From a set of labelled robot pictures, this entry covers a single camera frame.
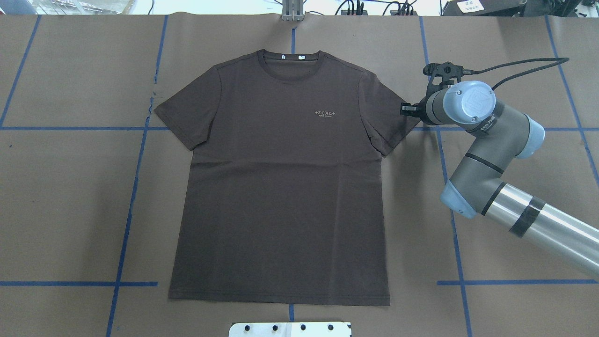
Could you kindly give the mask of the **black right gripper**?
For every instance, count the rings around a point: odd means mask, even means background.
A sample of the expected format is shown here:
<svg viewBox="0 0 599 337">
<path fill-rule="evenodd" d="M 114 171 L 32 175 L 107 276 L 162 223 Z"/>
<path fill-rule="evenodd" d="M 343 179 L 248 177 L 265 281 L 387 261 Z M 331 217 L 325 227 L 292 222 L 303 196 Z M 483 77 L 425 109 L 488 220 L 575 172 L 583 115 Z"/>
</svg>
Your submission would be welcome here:
<svg viewBox="0 0 599 337">
<path fill-rule="evenodd" d="M 400 114 L 406 117 L 426 118 L 425 104 L 402 103 Z"/>
</svg>

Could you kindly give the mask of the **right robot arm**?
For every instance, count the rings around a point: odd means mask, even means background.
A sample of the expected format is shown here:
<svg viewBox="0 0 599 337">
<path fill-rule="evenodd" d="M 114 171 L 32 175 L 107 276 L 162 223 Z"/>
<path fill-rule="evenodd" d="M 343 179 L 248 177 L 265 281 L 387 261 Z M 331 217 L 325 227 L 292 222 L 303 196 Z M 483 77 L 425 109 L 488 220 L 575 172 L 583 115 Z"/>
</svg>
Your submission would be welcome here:
<svg viewBox="0 0 599 337">
<path fill-rule="evenodd" d="M 545 141 L 545 128 L 506 105 L 481 81 L 463 81 L 428 94 L 401 113 L 428 125 L 456 125 L 474 137 L 441 201 L 472 219 L 485 216 L 516 237 L 562 258 L 598 279 L 598 230 L 503 181 L 513 159 L 532 156 Z"/>
</svg>

